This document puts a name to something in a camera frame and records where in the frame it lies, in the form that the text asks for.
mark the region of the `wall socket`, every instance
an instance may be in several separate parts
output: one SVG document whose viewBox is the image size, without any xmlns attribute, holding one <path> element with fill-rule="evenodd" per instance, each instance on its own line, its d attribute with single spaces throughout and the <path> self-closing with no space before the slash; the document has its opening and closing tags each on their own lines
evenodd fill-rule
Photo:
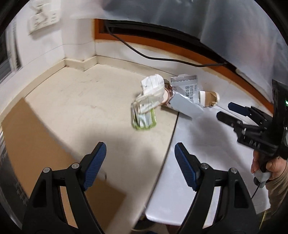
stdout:
<svg viewBox="0 0 288 234">
<path fill-rule="evenodd" d="M 38 29 L 44 28 L 46 26 L 55 24 L 59 22 L 59 20 L 60 20 L 60 9 L 36 14 L 29 19 L 30 33 Z"/>
</svg>

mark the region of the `human hand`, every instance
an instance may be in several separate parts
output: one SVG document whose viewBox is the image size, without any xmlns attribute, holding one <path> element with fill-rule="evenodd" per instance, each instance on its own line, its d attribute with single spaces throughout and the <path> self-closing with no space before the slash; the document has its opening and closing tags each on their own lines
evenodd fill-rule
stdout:
<svg viewBox="0 0 288 234">
<path fill-rule="evenodd" d="M 255 173 L 259 169 L 260 166 L 259 166 L 258 160 L 259 160 L 259 152 L 254 150 L 253 162 L 251 165 L 251 173 Z M 286 160 L 281 157 L 277 157 L 277 158 L 270 160 L 266 164 L 266 169 L 272 172 L 271 177 L 269 179 L 274 180 L 278 178 L 279 176 L 281 176 L 281 174 L 286 168 L 286 164 L 287 164 Z"/>
</svg>

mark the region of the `cardboard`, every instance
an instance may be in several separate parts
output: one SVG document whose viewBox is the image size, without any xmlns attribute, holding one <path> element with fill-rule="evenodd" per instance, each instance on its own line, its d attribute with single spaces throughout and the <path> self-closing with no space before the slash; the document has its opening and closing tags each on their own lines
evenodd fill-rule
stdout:
<svg viewBox="0 0 288 234">
<path fill-rule="evenodd" d="M 2 128 L 9 159 L 28 196 L 31 195 L 43 168 L 60 170 L 75 162 L 24 99 L 4 118 Z M 61 188 L 61 196 L 68 223 L 76 227 L 66 188 Z M 86 197 L 96 219 L 105 230 L 121 206 L 125 194 L 107 182 L 96 179 L 93 186 L 86 191 Z"/>
</svg>

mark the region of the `plastic sheet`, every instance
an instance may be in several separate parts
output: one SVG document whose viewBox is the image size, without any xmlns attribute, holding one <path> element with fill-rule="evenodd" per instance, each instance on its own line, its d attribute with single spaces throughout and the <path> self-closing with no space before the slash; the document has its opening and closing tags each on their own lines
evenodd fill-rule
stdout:
<svg viewBox="0 0 288 234">
<path fill-rule="evenodd" d="M 81 0 L 71 17 L 174 28 L 225 58 L 272 101 L 272 79 L 288 84 L 288 46 L 254 0 Z"/>
</svg>

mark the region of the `baseboard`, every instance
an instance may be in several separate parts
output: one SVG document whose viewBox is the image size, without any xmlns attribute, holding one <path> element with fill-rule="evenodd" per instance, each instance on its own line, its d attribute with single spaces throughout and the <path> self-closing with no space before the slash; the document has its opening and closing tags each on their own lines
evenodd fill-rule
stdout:
<svg viewBox="0 0 288 234">
<path fill-rule="evenodd" d="M 89 68 L 93 67 L 97 64 L 97 56 L 93 56 L 91 58 L 88 58 L 84 61 L 76 60 L 76 59 L 65 59 L 65 65 L 67 67 L 75 68 L 81 71 L 86 71 Z"/>
<path fill-rule="evenodd" d="M 108 66 L 115 67 L 115 68 L 124 69 L 124 70 L 131 71 L 131 72 L 136 72 L 143 76 L 150 76 L 151 74 L 159 74 L 164 79 L 175 76 L 168 72 L 160 71 L 156 68 L 148 67 L 145 65 L 141 65 L 138 63 L 133 63 L 130 61 L 121 60 L 117 58 L 97 56 L 97 63 L 102 64 L 102 65 L 108 65 Z"/>
</svg>

